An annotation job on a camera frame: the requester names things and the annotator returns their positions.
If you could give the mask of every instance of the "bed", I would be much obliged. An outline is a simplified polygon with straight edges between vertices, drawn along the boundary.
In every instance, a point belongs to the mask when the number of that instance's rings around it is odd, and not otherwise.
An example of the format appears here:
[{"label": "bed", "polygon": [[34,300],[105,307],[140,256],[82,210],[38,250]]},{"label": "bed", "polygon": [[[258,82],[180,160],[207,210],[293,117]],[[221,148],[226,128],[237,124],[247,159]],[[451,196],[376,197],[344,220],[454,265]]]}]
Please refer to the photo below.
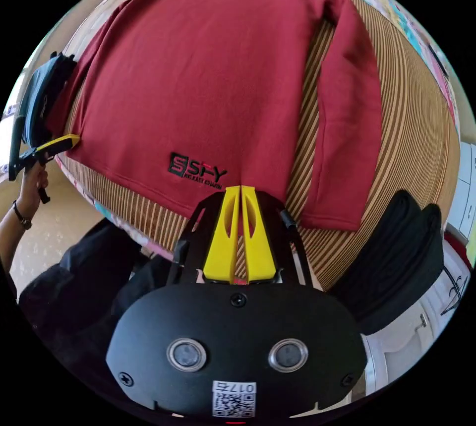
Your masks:
[{"label": "bed", "polygon": [[[82,23],[64,53],[78,58],[112,11],[125,0],[104,0]],[[381,81],[382,145],[362,224],[357,232],[299,228],[310,266],[324,290],[350,266],[369,239],[392,195],[406,189],[421,207],[437,203],[446,220],[459,166],[459,123],[449,82],[438,72],[423,37],[393,0],[352,0],[372,40]],[[299,139],[286,205],[299,219],[309,190],[319,104],[315,81],[333,36],[325,23],[314,35],[302,91]],[[79,89],[65,133],[76,114]],[[187,219],[61,155],[58,164],[79,192],[141,245],[167,258]],[[237,279],[245,276],[242,239],[238,242]]]}]

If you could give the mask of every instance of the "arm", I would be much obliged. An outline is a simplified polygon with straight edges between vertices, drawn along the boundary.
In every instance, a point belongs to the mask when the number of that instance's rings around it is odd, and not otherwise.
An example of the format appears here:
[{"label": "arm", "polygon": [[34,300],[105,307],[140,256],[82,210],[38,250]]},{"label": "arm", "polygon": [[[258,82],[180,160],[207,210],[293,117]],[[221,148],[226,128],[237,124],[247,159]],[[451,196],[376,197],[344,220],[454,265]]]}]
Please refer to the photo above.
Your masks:
[{"label": "arm", "polygon": [[319,130],[300,222],[304,228],[357,231],[381,146],[379,67],[352,0],[309,1],[318,19],[329,19],[336,29],[317,79]]},{"label": "arm", "polygon": [[[39,163],[23,173],[20,196],[16,206],[24,218],[32,219],[40,206],[39,187],[48,186],[48,173],[45,167]],[[20,243],[25,229],[21,225],[13,207],[9,209],[5,217],[0,221],[0,260],[4,271],[8,274],[15,256],[16,248]]]}]

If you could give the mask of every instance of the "qr code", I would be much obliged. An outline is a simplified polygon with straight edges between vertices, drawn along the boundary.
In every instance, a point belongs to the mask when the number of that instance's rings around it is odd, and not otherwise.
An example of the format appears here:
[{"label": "qr code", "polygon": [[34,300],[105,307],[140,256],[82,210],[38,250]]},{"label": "qr code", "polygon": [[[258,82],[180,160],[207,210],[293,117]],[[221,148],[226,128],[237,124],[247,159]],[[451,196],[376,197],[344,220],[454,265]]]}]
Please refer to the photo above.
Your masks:
[{"label": "qr code", "polygon": [[256,405],[255,383],[216,382],[213,388],[213,416],[253,418]]}]

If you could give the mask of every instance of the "white cabinet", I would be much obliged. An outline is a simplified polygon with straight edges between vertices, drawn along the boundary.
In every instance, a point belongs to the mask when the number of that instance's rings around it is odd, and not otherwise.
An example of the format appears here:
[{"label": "white cabinet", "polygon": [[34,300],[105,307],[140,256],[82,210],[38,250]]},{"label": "white cabinet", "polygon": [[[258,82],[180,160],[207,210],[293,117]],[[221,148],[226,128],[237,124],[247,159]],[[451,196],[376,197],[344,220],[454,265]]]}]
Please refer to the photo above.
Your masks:
[{"label": "white cabinet", "polygon": [[301,413],[299,415],[290,416],[290,418],[302,418],[303,416],[317,415],[319,413],[324,413],[326,411],[331,411],[331,410],[334,410],[336,408],[340,408],[341,406],[348,405],[351,401],[352,401],[352,393],[349,393],[341,401],[339,401],[335,405],[329,406],[328,408],[324,408],[323,410],[320,410],[319,405],[316,403],[316,405],[314,406],[314,408],[312,410],[306,411],[305,413]]},{"label": "white cabinet", "polygon": [[[473,170],[472,177],[476,178],[476,170]],[[465,214],[460,225],[460,232],[466,238],[469,239],[471,226],[475,218],[476,209],[476,180],[470,185],[470,191],[468,195],[468,201],[466,202]]]},{"label": "white cabinet", "polygon": [[476,211],[476,145],[461,142],[460,168],[448,228],[468,243]]},{"label": "white cabinet", "polygon": [[[463,295],[470,271],[446,241],[444,264]],[[451,319],[458,300],[451,279],[442,272],[421,299],[378,332],[362,336],[367,353],[365,394],[383,388],[408,371],[431,347]]]},{"label": "white cabinet", "polygon": [[469,143],[461,143],[458,178],[467,184],[471,183],[471,145]]},{"label": "white cabinet", "polygon": [[470,185],[463,180],[458,180],[450,214],[448,215],[448,223],[457,230],[459,230],[463,222],[469,194]]},{"label": "white cabinet", "polygon": [[433,332],[420,301],[382,330],[367,335],[366,395],[406,373],[432,343]]}]

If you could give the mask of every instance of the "red sweatshirt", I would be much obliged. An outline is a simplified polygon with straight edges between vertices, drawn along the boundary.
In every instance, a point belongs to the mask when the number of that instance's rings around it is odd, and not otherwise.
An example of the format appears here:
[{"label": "red sweatshirt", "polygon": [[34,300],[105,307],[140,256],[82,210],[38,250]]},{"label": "red sweatshirt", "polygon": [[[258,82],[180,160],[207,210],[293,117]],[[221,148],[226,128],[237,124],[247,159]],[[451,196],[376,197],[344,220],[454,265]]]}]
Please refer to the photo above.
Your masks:
[{"label": "red sweatshirt", "polygon": [[50,117],[55,133],[86,77],[70,157],[189,217],[217,189],[282,201],[304,67],[336,25],[318,78],[319,131],[306,227],[359,228],[381,137],[378,68],[350,0],[129,0],[81,57]]}]

